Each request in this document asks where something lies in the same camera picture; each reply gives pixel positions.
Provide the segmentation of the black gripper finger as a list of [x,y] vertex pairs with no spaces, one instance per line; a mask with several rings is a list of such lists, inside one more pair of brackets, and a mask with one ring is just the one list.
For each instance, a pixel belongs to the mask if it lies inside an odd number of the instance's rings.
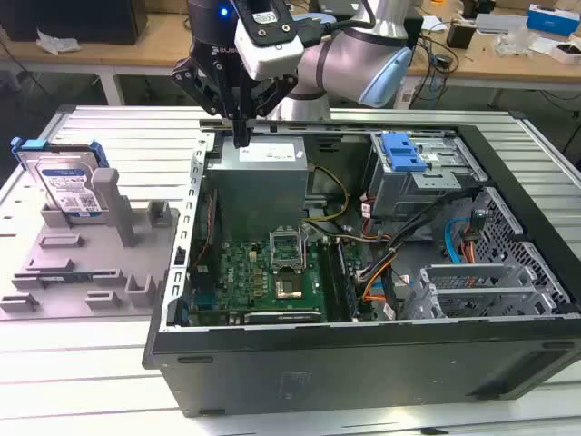
[[203,70],[196,59],[182,59],[173,68],[171,78],[208,114],[219,115],[232,129],[233,143],[242,148],[242,118],[234,85],[223,57],[209,60]]
[[253,120],[269,114],[297,85],[295,74],[284,74],[256,81],[247,74],[241,78],[241,146],[249,145]]

